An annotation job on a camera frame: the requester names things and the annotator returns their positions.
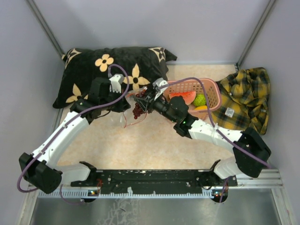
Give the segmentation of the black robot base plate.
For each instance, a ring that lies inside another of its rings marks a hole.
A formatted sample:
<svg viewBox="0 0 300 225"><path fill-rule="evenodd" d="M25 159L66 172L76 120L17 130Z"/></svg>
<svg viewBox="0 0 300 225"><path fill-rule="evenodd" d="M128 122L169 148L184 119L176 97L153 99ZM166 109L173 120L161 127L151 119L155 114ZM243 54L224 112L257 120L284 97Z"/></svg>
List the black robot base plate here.
<svg viewBox="0 0 300 225"><path fill-rule="evenodd" d="M72 187L97 187L102 194L201 194L202 188L223 186L210 170L96 170Z"/></svg>

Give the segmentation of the aluminium frame rail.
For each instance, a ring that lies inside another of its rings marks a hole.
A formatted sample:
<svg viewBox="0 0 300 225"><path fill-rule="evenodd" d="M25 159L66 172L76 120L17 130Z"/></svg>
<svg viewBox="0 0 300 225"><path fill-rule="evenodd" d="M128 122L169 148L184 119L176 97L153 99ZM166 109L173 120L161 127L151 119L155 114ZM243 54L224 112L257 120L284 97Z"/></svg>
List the aluminium frame rail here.
<svg viewBox="0 0 300 225"><path fill-rule="evenodd" d="M58 188L50 194L40 192L39 197L44 198L59 198L63 197L67 200L81 198L84 200L94 200L100 198L124 198L124 199L175 199L175 198L204 198L219 201L221 193L224 192L228 196L228 189L269 189L280 188L283 183L279 171L276 169L262 170L258 178L251 178L244 174L230 177L224 183L227 183L226 188L217 186L212 188L202 188L201 194L133 194L131 188L128 188L126 194L102 194L98 187L72 187L66 185L63 188Z"/></svg>

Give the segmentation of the yellow mango toy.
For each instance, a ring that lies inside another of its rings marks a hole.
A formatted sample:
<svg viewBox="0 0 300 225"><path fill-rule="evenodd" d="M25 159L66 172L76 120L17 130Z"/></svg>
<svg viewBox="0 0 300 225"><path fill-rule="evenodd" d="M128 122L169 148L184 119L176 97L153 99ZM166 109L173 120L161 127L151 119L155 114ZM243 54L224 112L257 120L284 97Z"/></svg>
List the yellow mango toy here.
<svg viewBox="0 0 300 225"><path fill-rule="evenodd" d="M199 106L199 107L196 107L195 110L196 111L206 111L208 108L206 105L202 105L202 106Z"/></svg>

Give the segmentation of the watermelon slice toy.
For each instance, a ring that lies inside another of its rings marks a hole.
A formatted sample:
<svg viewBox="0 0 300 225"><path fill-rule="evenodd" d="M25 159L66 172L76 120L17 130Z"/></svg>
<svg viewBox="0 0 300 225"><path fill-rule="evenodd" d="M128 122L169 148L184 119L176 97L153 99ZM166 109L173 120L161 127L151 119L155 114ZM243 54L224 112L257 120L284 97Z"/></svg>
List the watermelon slice toy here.
<svg viewBox="0 0 300 225"><path fill-rule="evenodd" d="M183 100L187 105L193 103L194 99L196 98L195 91L188 91L188 92L174 92L169 94L169 98L172 99L173 97L183 97Z"/></svg>

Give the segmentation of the black floral pillow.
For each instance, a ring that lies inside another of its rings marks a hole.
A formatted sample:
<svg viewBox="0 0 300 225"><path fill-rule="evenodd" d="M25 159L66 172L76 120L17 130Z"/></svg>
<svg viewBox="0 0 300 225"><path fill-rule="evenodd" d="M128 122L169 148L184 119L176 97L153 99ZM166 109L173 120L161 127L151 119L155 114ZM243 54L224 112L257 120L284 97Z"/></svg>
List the black floral pillow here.
<svg viewBox="0 0 300 225"><path fill-rule="evenodd" d="M62 56L65 63L53 108L61 109L87 99L92 81L97 77L127 73L122 89L137 90L159 78L167 80L167 62L177 56L163 47L120 47L98 50L72 48Z"/></svg>

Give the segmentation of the dark red grape bunch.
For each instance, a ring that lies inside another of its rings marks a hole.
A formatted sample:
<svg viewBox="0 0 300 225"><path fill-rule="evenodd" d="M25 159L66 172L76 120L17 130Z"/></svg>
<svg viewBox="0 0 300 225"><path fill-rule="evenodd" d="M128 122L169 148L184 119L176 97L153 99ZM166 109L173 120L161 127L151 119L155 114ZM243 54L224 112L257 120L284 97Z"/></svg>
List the dark red grape bunch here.
<svg viewBox="0 0 300 225"><path fill-rule="evenodd" d="M137 93L135 96L136 97L143 97L144 93L143 92L139 92ZM136 102L135 103L135 107L133 109L133 115L134 115L134 119L138 119L138 117L140 117L142 114L144 114L145 112L143 111L143 109L140 107L140 105Z"/></svg>

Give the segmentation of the pink plastic basket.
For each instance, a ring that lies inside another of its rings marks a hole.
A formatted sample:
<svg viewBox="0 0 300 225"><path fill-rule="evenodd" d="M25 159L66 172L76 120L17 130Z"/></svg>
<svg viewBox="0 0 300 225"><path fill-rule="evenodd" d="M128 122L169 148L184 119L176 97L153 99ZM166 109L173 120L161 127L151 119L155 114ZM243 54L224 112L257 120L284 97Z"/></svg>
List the pink plastic basket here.
<svg viewBox="0 0 300 225"><path fill-rule="evenodd" d="M222 98L216 82L209 78L201 78L200 79L206 94L208 96L208 104L210 106L210 113L212 114L214 111L220 108L222 105ZM175 85L169 86L164 91L164 96L166 97L167 101L170 101L169 94L171 93L182 93L182 92L189 92L195 91L197 94L203 94L203 89L200 83L196 80L187 80ZM198 117L199 119L206 120L208 118L207 110L195 110L195 106L191 103L189 106L189 113L192 116Z"/></svg>

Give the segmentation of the green custard apple toy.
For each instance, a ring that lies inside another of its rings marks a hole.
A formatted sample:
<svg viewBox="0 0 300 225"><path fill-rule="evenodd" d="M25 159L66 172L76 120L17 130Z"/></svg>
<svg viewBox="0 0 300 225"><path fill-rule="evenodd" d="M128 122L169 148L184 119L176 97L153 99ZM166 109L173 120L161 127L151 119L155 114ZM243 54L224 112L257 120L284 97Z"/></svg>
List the green custard apple toy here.
<svg viewBox="0 0 300 225"><path fill-rule="evenodd" d="M204 106L206 105L206 98L204 94L197 94L194 101L193 101L193 105L195 107L199 107L199 106Z"/></svg>

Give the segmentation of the clear zip top bag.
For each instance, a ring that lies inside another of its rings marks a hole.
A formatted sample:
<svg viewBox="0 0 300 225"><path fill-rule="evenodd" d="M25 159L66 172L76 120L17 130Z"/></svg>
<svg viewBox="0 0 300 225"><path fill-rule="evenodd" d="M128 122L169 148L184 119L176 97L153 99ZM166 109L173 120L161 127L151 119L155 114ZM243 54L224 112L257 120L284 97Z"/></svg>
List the clear zip top bag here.
<svg viewBox="0 0 300 225"><path fill-rule="evenodd" d="M145 95L146 89L147 89L146 87L142 87L137 90L132 90L126 95L125 100L129 104L129 108L126 109L124 112L120 112L120 113L112 112L111 113L110 122L111 122L112 126L126 128L126 127L129 127L132 125L136 125L146 119L147 113L145 111L144 111L145 113L142 114L140 117L138 117L138 119L136 119L136 120L134 119L134 115L133 115L133 109L134 109L135 103L136 103L135 95L139 92L143 92Z"/></svg>

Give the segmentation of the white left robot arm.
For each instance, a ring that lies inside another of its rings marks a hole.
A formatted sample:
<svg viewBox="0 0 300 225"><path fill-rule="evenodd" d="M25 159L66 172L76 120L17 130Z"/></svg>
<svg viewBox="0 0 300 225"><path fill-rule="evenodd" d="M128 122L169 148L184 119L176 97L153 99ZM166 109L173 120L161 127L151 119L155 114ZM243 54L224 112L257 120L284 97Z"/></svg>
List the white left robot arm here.
<svg viewBox="0 0 300 225"><path fill-rule="evenodd" d="M129 82L129 77L121 74L93 80L88 97L77 100L71 106L66 118L51 136L31 154L23 153L19 157L22 171L19 179L46 194L75 181L94 185L98 180L94 166L86 162L68 166L58 166L57 163L76 136L98 119L102 111L121 113L129 108L125 101L129 84L122 89L124 81Z"/></svg>

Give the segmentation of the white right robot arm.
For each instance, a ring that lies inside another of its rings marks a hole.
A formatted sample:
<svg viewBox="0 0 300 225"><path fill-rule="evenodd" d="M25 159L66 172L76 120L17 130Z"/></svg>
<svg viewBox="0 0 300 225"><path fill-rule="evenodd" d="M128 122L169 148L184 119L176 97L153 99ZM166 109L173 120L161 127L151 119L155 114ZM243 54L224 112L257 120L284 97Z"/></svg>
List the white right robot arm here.
<svg viewBox="0 0 300 225"><path fill-rule="evenodd" d="M189 107L183 97L167 101L164 97L155 99L134 95L133 99L143 111L156 111L174 122L173 128L180 136L206 141L233 153L233 157L219 160L212 166L209 179L216 186L227 178L240 174L258 178L261 171L269 166L267 161L271 151L251 127L239 131L209 124L188 112Z"/></svg>

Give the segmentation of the yellow plaid shirt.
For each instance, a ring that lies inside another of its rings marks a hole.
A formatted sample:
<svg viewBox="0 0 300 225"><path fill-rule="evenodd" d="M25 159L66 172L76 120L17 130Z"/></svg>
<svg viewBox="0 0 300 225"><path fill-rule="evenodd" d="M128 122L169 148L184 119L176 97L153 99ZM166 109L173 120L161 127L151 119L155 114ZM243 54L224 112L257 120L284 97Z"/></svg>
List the yellow plaid shirt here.
<svg viewBox="0 0 300 225"><path fill-rule="evenodd" d="M217 81L217 85L222 105L212 113L213 121L223 128L253 128L260 135L265 135L270 97L270 79L266 69L241 69Z"/></svg>

